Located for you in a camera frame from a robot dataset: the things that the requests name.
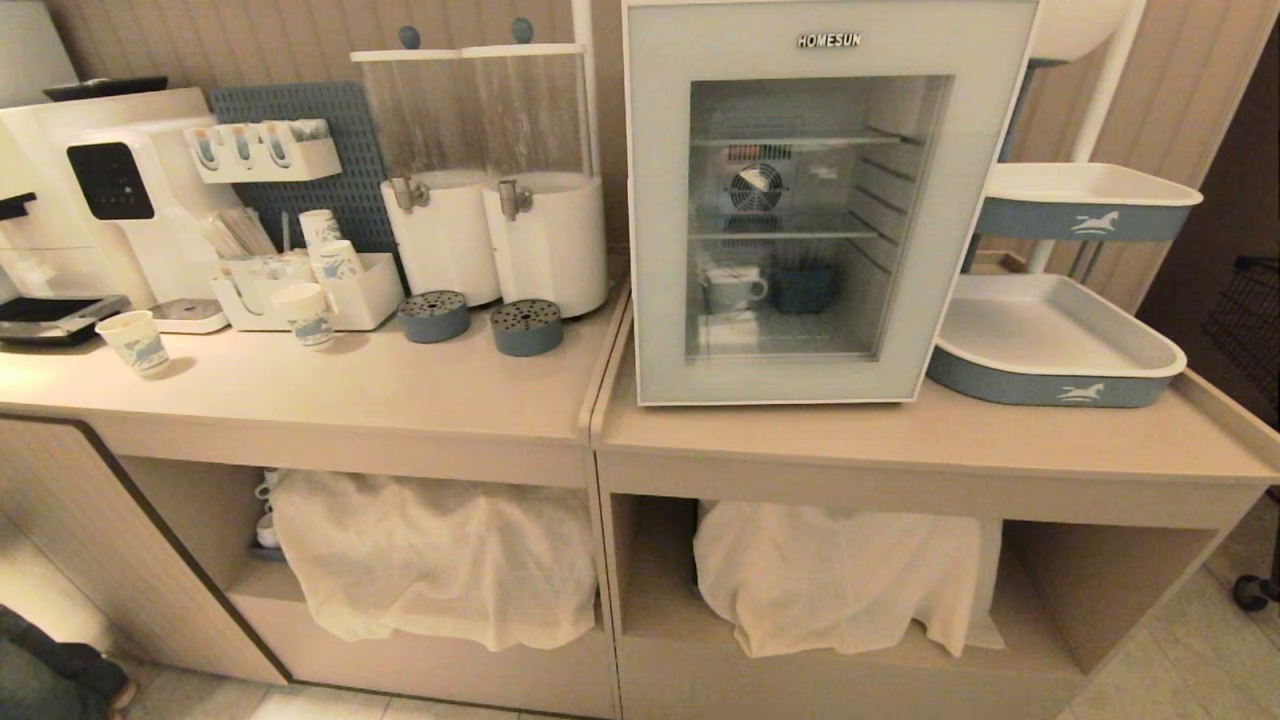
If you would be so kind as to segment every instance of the person's leg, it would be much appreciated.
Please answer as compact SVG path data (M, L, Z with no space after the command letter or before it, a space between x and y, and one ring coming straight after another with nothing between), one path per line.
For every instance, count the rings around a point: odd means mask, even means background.
M0 605L0 638L8 638L54 673L74 680L109 703L129 687L129 678L124 670L104 659L92 646L60 643L3 605Z
M106 720L106 701L63 678L33 655L0 638L0 717L5 720Z

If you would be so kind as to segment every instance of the white tray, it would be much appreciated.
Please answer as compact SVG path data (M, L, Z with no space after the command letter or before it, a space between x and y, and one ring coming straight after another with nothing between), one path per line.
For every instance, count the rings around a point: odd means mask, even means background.
M1171 242L1204 196L1105 163L1000 163L977 232L1030 240Z
M1170 340L1061 275L960 275L929 377L1011 405L1142 407L1187 368Z

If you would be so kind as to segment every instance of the caster wheel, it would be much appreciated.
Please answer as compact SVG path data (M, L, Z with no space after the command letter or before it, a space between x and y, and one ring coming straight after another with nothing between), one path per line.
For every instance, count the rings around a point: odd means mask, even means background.
M1235 588L1233 588L1231 594L1235 597L1235 603L1240 606L1240 610L1260 612L1266 610L1267 605L1271 605L1271 600L1276 593L1271 588L1270 580L1265 580L1257 575L1240 575L1235 580Z

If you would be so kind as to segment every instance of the blue pegboard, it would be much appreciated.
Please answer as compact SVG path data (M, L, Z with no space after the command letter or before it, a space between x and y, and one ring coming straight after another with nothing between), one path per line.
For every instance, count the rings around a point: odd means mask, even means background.
M378 150L369 104L360 85L353 82L306 82L257 87L223 87L209 92L209 104L221 123L257 123L324 118L329 122L333 143L342 160L342 173L308 182L237 183L241 201L256 209L271 241L283 243L280 213L289 213L289 237L302 245L298 213L329 208L342 234L360 252L392 252L397 266L396 236L387 219L379 183L387 179ZM401 269L404 287L404 272Z

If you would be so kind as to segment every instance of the cabinet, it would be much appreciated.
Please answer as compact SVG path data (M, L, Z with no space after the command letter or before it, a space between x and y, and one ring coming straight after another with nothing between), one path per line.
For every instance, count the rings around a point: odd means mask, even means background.
M1133 411L928 380L904 406L691 410L639 406L630 352L591 433L627 720L1053 720L1280 474L1275 433L1190 373ZM954 659L914 625L882 651L749 659L695 592L696 498L1001 518L1009 647Z
M128 374L100 343L3 352L0 411L91 425L101 436L101 456L93 459L115 470L73 471L51 459L54 447L3 434L8 425L0 427L0 470L38 469L32 470L41 473L38 509L58 530L32 537L56 559L61 553L45 541L60 542L58 533L74 529L79 544L65 553L97 583L86 593L127 610L133 623L108 614L161 662L276 683L617 717L596 512L596 625L549 651L489 652L466 641L402 633L342 642L311 619L289 569L256 560L248 543L261 512L253 486L262 466L568 487L596 507L588 429L628 290L614 282L604 307L566 323L563 343L536 357L499 354L488 311L477 311L463 336L430 346L407 342L394 324L342 334L325 354L302 351L284 333L166 336L174 370L159 380ZM19 475L6 473L0 483L10 477ZM36 492L31 483L19 489L27 486L24 493ZM105 500L113 515L97 511ZM174 587L131 591L134 575L116 571L119 564L145 571L147 588ZM174 579L180 573L189 582Z

